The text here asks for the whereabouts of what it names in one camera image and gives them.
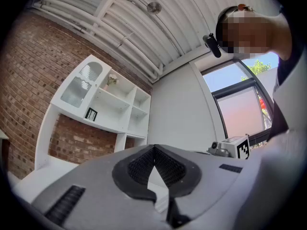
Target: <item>ceiling pipe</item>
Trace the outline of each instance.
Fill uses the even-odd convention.
[[[64,3],[62,1],[59,0],[41,0],[41,1],[47,1],[50,3],[54,3],[56,5],[59,5],[65,9],[71,10],[81,16],[83,16],[84,18],[98,24],[99,26],[105,28],[106,30],[108,30],[110,33],[112,33],[115,37],[117,37],[119,40],[123,40],[122,42],[124,44],[126,44],[127,46],[129,46],[139,57],[141,57],[154,71],[156,71],[159,75],[162,75],[163,73],[160,72],[160,69],[153,63],[151,62],[151,60],[149,60],[149,58],[142,52],[140,51],[132,42],[130,42],[127,37],[125,37],[124,35],[122,35],[121,33],[119,33],[117,30],[115,30],[114,28],[112,28],[111,26],[109,26],[108,24],[106,24],[105,22],[101,21],[100,19],[98,19],[97,17],[81,10],[78,9],[70,4]]]
[[[150,72],[147,67],[145,65],[143,65],[137,58],[135,58],[127,49],[125,49],[122,45],[118,46],[118,43],[114,40],[112,40],[110,37],[106,36],[106,34],[104,34],[103,32],[101,32],[100,30],[98,30],[97,28],[93,27],[92,25],[66,13],[66,12],[63,12],[61,10],[58,10],[56,8],[53,8],[53,7],[50,7],[50,6],[47,6],[47,5],[42,5],[40,3],[34,3],[33,4],[33,7],[36,8],[36,9],[39,9],[39,10],[42,10],[42,11],[51,11],[55,14],[58,14],[60,16],[63,16],[64,18],[66,19],[70,19],[70,20],[73,20],[75,22],[77,22],[79,25],[95,32],[97,35],[99,35],[100,37],[102,37],[103,39],[105,39],[106,41],[108,41],[111,45],[117,47],[122,53],[124,53],[126,56],[128,56],[132,61],[134,61],[137,65],[139,65],[142,70],[144,70],[152,79],[157,79],[157,77],[152,73]],[[94,36],[92,36],[89,32],[83,30],[82,28],[74,25],[73,23],[71,22],[68,22],[68,24],[72,25],[73,27],[75,27],[76,29],[78,29],[79,31],[87,34],[87,35],[90,35],[92,38],[95,38]]]

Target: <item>white wall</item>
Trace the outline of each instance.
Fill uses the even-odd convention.
[[[206,151],[217,140],[198,78],[191,65],[186,64],[153,85],[148,144]]]
[[[272,68],[268,71],[264,71],[257,75],[257,78],[265,87],[266,91],[269,93],[271,99],[273,100],[273,89],[276,83],[276,74],[277,74],[277,67]]]

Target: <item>person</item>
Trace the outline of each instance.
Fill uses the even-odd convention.
[[[281,7],[277,16],[265,16],[245,4],[224,9],[218,16],[216,41],[227,53],[265,54],[279,56],[274,91],[285,81],[299,61],[304,41],[288,20],[289,12]],[[268,140],[288,130],[287,122],[276,103]]]

